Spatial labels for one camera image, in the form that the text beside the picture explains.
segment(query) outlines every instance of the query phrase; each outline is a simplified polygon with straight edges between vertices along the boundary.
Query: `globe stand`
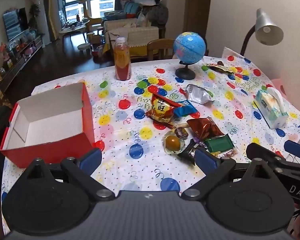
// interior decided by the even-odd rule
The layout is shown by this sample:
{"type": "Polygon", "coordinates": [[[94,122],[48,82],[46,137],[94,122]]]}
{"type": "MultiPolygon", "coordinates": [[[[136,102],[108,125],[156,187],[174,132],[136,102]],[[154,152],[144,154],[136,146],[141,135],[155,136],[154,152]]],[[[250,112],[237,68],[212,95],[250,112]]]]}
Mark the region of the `globe stand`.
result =
{"type": "Polygon", "coordinates": [[[188,68],[188,65],[192,65],[192,64],[195,64],[195,63],[189,64],[189,63],[180,61],[179,64],[185,65],[185,67],[178,68],[176,70],[176,76],[178,78],[181,78],[181,79],[184,79],[184,80],[193,80],[195,78],[195,73],[191,69],[188,68]]]}

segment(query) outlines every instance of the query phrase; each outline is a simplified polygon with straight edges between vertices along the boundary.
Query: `desk lamp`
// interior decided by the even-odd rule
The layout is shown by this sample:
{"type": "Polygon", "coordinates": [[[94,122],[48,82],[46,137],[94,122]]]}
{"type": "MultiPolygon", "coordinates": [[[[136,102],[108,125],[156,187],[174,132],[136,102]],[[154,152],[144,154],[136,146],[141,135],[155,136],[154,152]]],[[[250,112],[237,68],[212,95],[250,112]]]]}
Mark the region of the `desk lamp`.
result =
{"type": "Polygon", "coordinates": [[[275,25],[261,8],[257,10],[256,24],[247,33],[240,55],[245,54],[248,41],[253,33],[256,33],[257,41],[267,46],[277,45],[284,38],[282,29],[275,25]]]}

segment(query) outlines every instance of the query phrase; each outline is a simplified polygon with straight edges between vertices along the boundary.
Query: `blue gripper pad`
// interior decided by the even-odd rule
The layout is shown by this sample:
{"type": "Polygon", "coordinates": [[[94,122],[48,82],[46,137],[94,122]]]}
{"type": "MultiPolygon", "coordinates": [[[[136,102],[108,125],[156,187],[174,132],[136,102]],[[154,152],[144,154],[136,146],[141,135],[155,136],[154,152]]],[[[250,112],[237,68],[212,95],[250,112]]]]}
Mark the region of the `blue gripper pad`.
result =
{"type": "Polygon", "coordinates": [[[289,152],[300,158],[300,144],[288,140],[284,144],[284,149],[286,152],[289,152]]]}
{"type": "Polygon", "coordinates": [[[94,148],[78,159],[79,168],[86,174],[91,174],[99,167],[102,161],[102,152],[99,148],[94,148]]]}
{"type": "Polygon", "coordinates": [[[197,147],[195,150],[194,161],[205,175],[215,170],[220,164],[220,160],[217,157],[211,155],[202,147],[197,147]]]}

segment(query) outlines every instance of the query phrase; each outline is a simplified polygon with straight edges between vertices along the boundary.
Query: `green snack package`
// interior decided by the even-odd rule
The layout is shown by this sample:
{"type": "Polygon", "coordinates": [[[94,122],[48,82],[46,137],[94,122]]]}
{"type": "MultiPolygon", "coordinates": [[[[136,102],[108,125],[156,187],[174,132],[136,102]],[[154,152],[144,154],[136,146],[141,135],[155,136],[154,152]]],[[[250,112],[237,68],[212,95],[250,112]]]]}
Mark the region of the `green snack package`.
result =
{"type": "Polygon", "coordinates": [[[208,147],[209,152],[225,152],[233,149],[234,145],[228,134],[225,136],[211,138],[204,141],[204,144],[208,147]]]}

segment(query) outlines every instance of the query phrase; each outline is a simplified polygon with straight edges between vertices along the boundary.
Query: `blue snack package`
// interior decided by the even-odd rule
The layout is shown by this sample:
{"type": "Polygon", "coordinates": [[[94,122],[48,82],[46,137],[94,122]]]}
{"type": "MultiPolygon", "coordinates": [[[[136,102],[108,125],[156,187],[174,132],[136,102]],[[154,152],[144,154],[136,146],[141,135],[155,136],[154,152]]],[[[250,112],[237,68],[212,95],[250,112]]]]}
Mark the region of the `blue snack package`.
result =
{"type": "Polygon", "coordinates": [[[179,104],[183,104],[183,106],[174,109],[173,113],[178,117],[183,117],[184,115],[193,114],[198,112],[197,109],[188,101],[180,101],[179,104]]]}

